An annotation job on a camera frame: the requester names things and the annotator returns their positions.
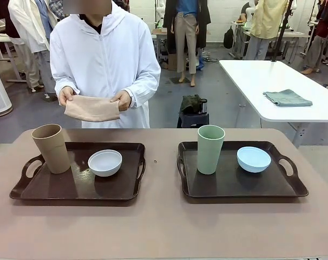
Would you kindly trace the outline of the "person's right hand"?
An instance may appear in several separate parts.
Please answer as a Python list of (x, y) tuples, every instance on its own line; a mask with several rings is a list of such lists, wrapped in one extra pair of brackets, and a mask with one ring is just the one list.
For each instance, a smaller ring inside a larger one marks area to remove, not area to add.
[(65, 107), (68, 101), (72, 101), (74, 96), (79, 94), (80, 91), (73, 89), (69, 86), (63, 87), (58, 94), (58, 101), (61, 106)]

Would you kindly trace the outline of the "person's left hand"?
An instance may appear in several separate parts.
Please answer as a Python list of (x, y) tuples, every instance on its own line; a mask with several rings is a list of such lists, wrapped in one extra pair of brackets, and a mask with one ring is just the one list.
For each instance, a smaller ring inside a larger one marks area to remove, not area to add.
[(132, 102), (132, 98), (130, 97), (129, 93), (125, 90), (118, 92), (111, 100), (111, 102), (117, 102), (119, 112), (126, 111)]

